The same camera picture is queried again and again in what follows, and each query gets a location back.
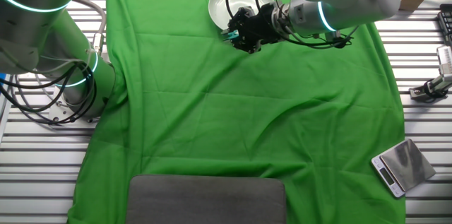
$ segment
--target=wrinkled fabric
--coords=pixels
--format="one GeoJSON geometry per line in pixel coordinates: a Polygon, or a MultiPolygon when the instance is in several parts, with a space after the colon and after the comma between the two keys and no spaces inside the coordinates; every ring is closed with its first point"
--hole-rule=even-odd
{"type": "Polygon", "coordinates": [[[69,223],[124,223],[139,174],[280,179],[289,224],[404,223],[405,200],[370,163],[404,139],[374,24],[344,49],[250,55],[221,41],[208,1],[107,0],[116,84],[69,223]]]}

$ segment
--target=digital scale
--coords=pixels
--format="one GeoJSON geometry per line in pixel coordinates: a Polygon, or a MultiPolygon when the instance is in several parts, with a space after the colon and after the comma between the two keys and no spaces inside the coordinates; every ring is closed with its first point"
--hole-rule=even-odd
{"type": "Polygon", "coordinates": [[[411,139],[376,156],[372,165],[396,198],[436,174],[411,139]]]}

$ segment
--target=green cloth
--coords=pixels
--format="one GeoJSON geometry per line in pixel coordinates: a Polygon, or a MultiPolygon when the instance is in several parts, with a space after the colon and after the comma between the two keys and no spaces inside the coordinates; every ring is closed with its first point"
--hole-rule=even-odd
{"type": "Polygon", "coordinates": [[[70,223],[124,223],[138,174],[277,178],[289,224],[405,222],[405,200],[370,163],[404,139],[374,24],[344,49],[285,42],[249,55],[221,42],[208,0],[107,0],[107,10],[116,85],[70,223]]]}

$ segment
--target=aluminum grating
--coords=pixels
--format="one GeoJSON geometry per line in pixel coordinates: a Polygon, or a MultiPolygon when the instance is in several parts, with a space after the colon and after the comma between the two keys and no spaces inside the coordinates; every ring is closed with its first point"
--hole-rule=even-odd
{"type": "MultiPolygon", "coordinates": [[[[91,1],[105,8],[105,0],[91,1]]],[[[400,12],[376,23],[404,105],[406,134],[438,172],[408,193],[409,224],[452,223],[452,98],[429,105],[413,102],[408,95],[409,87],[439,75],[436,48],[442,38],[434,19],[442,3],[452,0],[426,0],[412,14],[400,12]]],[[[69,4],[68,11],[92,40],[100,24],[96,12],[75,3],[69,4]]],[[[36,84],[34,76],[21,78],[36,84]]],[[[26,93],[36,107],[48,102],[38,90],[26,93]]],[[[12,107],[0,145],[0,223],[65,223],[92,132],[53,131],[30,122],[12,107]]]]}

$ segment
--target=gray mat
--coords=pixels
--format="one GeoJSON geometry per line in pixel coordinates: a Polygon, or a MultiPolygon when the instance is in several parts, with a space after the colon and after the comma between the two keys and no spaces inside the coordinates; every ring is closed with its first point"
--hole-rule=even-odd
{"type": "Polygon", "coordinates": [[[276,179],[139,175],[126,224],[285,224],[285,188],[276,179]]]}

